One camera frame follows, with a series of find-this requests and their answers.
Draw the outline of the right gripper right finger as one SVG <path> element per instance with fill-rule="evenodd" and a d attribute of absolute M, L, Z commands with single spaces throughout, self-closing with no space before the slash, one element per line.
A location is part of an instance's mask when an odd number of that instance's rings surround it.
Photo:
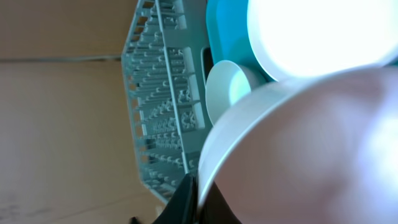
<path fill-rule="evenodd" d="M 241 224 L 216 184 L 211 186 L 205 204 L 198 214 L 200 224 Z"/>

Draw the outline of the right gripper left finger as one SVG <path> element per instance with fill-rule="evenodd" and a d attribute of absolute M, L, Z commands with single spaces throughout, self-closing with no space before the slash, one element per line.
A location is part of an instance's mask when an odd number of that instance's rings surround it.
<path fill-rule="evenodd" d="M 172 198 L 152 224 L 194 224 L 197 219 L 197 180 L 186 174 Z"/>

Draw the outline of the small pink bowl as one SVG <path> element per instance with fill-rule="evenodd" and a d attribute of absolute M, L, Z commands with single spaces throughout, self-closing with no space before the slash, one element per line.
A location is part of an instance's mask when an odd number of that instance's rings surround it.
<path fill-rule="evenodd" d="M 397 68 L 264 85 L 215 123 L 198 209 L 218 187 L 243 223 L 397 222 Z"/>

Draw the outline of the grey bowl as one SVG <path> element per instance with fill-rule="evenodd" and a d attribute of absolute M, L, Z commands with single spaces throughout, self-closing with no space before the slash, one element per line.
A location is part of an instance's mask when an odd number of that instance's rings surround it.
<path fill-rule="evenodd" d="M 205 101 L 209 119 L 215 124 L 241 98 L 266 83 L 257 70 L 230 60 L 217 62 L 209 72 Z"/>

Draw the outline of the grey dish rack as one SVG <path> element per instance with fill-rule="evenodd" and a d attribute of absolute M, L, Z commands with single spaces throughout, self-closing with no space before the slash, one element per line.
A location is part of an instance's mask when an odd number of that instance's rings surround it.
<path fill-rule="evenodd" d="M 121 55 L 139 177 L 164 203 L 197 172 L 212 127 L 205 12 L 205 1 L 138 1 Z"/>

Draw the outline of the teal serving tray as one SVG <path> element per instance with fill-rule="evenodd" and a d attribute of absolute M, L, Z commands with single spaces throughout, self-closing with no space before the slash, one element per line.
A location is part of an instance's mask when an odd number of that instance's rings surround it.
<path fill-rule="evenodd" d="M 206 25 L 211 52 L 215 62 L 230 60 L 266 73 L 256 60 L 249 41 L 247 27 L 249 1 L 208 2 Z"/>

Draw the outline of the large pink plate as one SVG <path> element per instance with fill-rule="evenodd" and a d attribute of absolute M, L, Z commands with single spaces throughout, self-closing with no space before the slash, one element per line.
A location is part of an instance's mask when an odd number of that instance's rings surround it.
<path fill-rule="evenodd" d="M 276 81 L 397 60 L 397 0 L 250 0 L 247 27 Z"/>

